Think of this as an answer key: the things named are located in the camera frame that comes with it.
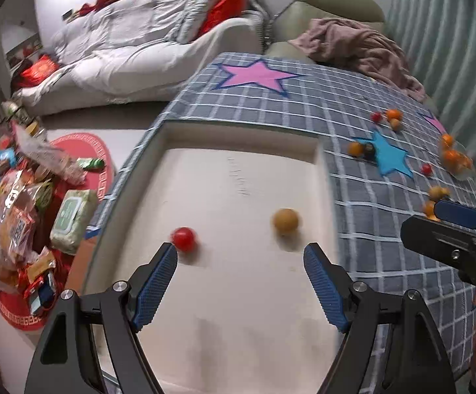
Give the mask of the red cherry tomato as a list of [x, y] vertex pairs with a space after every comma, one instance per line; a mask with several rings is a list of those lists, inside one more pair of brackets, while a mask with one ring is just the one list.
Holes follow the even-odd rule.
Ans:
[[188, 227], [175, 229], [171, 235], [171, 242], [181, 252], [192, 252], [196, 246], [196, 236], [194, 231]]

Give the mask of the red round floor mat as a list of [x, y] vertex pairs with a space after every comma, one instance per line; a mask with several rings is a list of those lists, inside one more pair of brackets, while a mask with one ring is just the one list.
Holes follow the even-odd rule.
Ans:
[[92, 133], [71, 133], [51, 142], [82, 160], [85, 182], [76, 187], [53, 179], [51, 201], [39, 212], [35, 246], [43, 246], [35, 261], [19, 271], [19, 292], [0, 292], [0, 313], [18, 330], [35, 332], [45, 325], [54, 300], [63, 291], [80, 243], [96, 232], [89, 230], [92, 215], [114, 179], [107, 146]]

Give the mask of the mandarin on bowl top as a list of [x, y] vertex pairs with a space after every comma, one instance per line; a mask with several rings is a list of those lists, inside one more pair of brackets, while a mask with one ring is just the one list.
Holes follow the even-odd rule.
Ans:
[[453, 148], [454, 139], [450, 134], [445, 133], [441, 136], [440, 143], [443, 149]]

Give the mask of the red tomato right of star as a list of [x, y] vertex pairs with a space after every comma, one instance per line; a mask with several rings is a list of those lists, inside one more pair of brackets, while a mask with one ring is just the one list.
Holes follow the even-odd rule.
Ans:
[[422, 173], [427, 177], [431, 176], [432, 173], [433, 173], [431, 165], [430, 164], [423, 164], [422, 165]]

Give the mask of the grey checkered star tablecloth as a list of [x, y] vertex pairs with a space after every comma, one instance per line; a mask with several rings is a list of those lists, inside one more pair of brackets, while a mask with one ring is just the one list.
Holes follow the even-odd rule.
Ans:
[[[403, 113], [399, 132], [392, 130], [387, 109]], [[380, 123], [373, 123], [373, 112], [382, 114]], [[105, 228], [144, 150], [168, 121], [317, 134], [332, 181], [341, 262], [370, 286], [390, 293], [408, 288], [424, 293], [453, 371], [468, 369], [476, 323], [472, 287], [455, 270], [407, 250], [399, 241], [400, 225], [420, 212], [431, 186], [446, 187], [456, 201], [476, 206], [473, 184], [453, 180], [437, 161], [438, 132], [427, 108], [345, 70], [257, 54], [220, 54], [190, 79], [133, 148], [90, 228]], [[351, 157], [351, 142], [373, 143], [376, 160]], [[422, 173], [423, 164], [431, 165], [431, 176]]]

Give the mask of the white sofa with quilt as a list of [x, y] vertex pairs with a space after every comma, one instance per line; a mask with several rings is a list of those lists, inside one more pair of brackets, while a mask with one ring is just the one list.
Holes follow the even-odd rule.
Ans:
[[169, 101], [226, 52], [261, 54], [265, 14], [247, 0], [240, 17], [197, 38], [218, 0], [119, 0], [62, 26], [46, 51], [60, 68], [12, 99], [34, 116], [134, 101]]

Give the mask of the orange mandarin far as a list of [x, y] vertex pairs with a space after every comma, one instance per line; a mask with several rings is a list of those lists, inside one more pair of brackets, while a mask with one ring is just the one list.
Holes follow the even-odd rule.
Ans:
[[399, 109], [387, 109], [386, 117], [388, 119], [388, 122], [390, 122], [393, 119], [401, 121], [403, 117], [403, 113]]

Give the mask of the tan fruit beside mandarin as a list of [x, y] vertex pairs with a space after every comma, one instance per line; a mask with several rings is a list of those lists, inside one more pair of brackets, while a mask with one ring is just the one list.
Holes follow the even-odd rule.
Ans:
[[393, 131], [399, 132], [402, 129], [402, 123], [397, 118], [392, 118], [389, 120], [389, 124]]

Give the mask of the dark purple tomato by star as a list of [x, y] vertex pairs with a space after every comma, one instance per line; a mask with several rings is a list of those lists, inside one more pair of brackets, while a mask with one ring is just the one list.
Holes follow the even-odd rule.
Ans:
[[367, 142], [363, 144], [363, 158], [368, 161], [376, 160], [377, 150], [373, 143]]

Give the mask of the clear plastic fruit bowl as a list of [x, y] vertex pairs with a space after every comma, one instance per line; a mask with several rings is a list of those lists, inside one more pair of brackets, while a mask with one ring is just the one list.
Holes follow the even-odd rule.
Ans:
[[458, 181], [465, 181], [475, 174], [473, 160], [468, 156], [466, 148], [454, 140], [453, 148], [443, 149], [439, 145], [439, 158], [444, 169]]

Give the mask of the tan fruit in cluster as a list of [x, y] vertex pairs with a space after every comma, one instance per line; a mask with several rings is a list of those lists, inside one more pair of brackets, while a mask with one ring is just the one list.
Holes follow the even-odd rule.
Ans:
[[443, 195], [442, 188], [440, 186], [432, 186], [428, 191], [429, 200], [437, 202], [441, 199], [444, 199], [445, 196]]

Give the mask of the orange tomato by blue star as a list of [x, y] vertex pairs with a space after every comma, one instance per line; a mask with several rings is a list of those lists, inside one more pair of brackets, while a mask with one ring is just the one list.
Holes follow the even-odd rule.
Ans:
[[348, 144], [348, 154], [353, 158], [362, 158], [364, 155], [364, 145], [360, 142], [351, 142]]

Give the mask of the pinkish brown blanket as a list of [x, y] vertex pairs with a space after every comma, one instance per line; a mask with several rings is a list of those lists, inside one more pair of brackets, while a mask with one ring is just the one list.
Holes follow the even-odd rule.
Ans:
[[310, 20], [308, 29], [289, 41], [316, 63], [362, 73], [423, 102], [426, 92], [411, 73], [403, 50], [378, 30], [356, 20]]

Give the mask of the red pillow on sofa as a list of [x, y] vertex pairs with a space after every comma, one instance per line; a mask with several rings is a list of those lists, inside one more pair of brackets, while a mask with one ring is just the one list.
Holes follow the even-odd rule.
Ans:
[[202, 25], [197, 32], [197, 38], [210, 32], [225, 20], [240, 17], [245, 10], [247, 0], [218, 0], [209, 9]]

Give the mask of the tan round fruit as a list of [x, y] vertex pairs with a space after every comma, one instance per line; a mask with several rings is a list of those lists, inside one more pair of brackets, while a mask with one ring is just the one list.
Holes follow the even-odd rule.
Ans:
[[299, 215], [291, 208], [280, 208], [274, 213], [272, 222], [279, 236], [291, 235], [298, 230]]

